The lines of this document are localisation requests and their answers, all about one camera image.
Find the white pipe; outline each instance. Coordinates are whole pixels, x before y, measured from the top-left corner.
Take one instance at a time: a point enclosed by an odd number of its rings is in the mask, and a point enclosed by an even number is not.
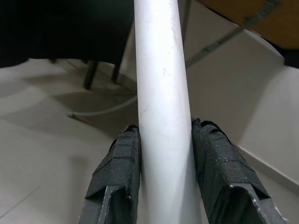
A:
[[[200,224],[177,0],[135,0],[135,35],[146,222]]]

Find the black chair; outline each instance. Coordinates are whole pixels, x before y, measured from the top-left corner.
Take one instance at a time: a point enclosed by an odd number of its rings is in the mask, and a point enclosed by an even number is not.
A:
[[[1,10],[2,67],[28,58],[91,60],[86,89],[98,62],[115,64],[116,81],[134,19],[134,0],[11,0]]]

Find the black fabric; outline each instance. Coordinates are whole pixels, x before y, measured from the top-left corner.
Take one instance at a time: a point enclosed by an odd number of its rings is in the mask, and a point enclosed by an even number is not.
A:
[[[224,204],[232,193],[233,183],[251,184],[257,195],[269,195],[254,170],[212,122],[192,123],[196,176],[210,224],[218,223]]]
[[[212,12],[216,13],[217,15],[221,16],[222,18],[224,18],[228,21],[231,21],[229,18],[216,12],[215,10],[213,10],[209,7],[207,7],[207,8],[210,9]],[[263,39],[266,40],[269,44],[271,44],[284,57],[286,66],[290,66],[290,67],[299,69],[299,49],[283,49],[280,46],[268,41],[267,39],[265,39],[265,38],[263,38]]]
[[[139,130],[129,126],[111,145],[107,156],[93,173],[86,199],[92,199],[106,186],[124,187],[131,200],[131,223],[137,220],[140,186],[141,146]]]
[[[0,0],[0,67],[28,58],[119,63],[134,0]]]

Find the white pole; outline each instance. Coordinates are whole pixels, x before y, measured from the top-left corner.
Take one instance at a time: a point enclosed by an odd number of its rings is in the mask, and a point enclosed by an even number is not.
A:
[[[177,0],[135,0],[142,194],[150,224],[200,224]]]

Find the white wall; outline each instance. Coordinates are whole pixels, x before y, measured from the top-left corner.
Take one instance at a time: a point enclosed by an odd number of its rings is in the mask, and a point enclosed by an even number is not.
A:
[[[185,58],[234,27],[193,0]],[[136,80],[134,41],[132,33],[122,70]],[[262,43],[244,32],[188,69],[191,113],[299,182],[299,70]]]

